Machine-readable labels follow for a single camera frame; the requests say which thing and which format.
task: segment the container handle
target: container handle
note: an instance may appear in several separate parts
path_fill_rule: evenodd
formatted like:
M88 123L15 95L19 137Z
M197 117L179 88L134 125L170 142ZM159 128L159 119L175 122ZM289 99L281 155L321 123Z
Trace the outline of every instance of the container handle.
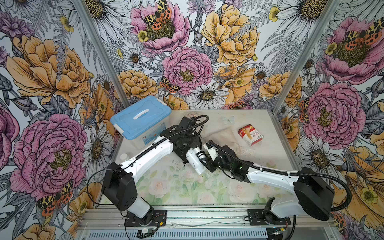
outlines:
M147 112L149 112L149 109L145 109L145 110L139 112L136 116L133 117L133 120L138 119L138 118L141 117L144 113L147 113Z

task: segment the label on container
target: label on container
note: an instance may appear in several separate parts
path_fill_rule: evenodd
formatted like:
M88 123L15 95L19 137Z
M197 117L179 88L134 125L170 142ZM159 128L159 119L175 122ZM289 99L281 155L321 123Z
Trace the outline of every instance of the label on container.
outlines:
M153 129L152 131L148 132L146 135L144 135L141 139L143 140L144 144L147 145L148 143L152 142L160 136L160 133L166 129L165 122L162 122L161 125L159 125L157 128Z

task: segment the black mounting plate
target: black mounting plate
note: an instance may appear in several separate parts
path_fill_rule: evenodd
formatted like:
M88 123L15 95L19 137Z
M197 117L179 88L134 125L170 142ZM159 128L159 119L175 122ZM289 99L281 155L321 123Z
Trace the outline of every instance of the black mounting plate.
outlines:
M142 225L140 219L133 213L127 212L124 226L126 227L164 227L167 220L167 210L153 210L153 220L148 225Z
M249 218L249 224L251 226L270 225L269 223L266 222L265 219L258 218L258 216L262 216L262 212L263 212L263 209L248 209L247 210L247 214L248 214L247 217ZM286 225L287 223L288 223L288 225L291 225L291 220L289 219L289 217L285 217L285 218L275 217L273 225Z

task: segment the bandage box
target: bandage box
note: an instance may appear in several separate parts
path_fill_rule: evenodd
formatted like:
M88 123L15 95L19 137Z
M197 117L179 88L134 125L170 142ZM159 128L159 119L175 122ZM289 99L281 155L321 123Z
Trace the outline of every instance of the bandage box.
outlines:
M141 149L169 127L167 117L170 113L171 108L163 101L148 96L112 116L111 122L121 135L131 140L132 145Z
M244 139L249 146L260 142L263 139L261 135L252 125L248 124L245 127L242 127L237 132L242 139Z

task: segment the blue lid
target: blue lid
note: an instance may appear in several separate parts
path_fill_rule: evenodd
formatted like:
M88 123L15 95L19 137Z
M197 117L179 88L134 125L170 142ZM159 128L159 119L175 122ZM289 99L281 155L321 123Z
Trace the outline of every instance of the blue lid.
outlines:
M148 96L111 118L113 126L129 140L156 125L171 113L171 108L154 96Z

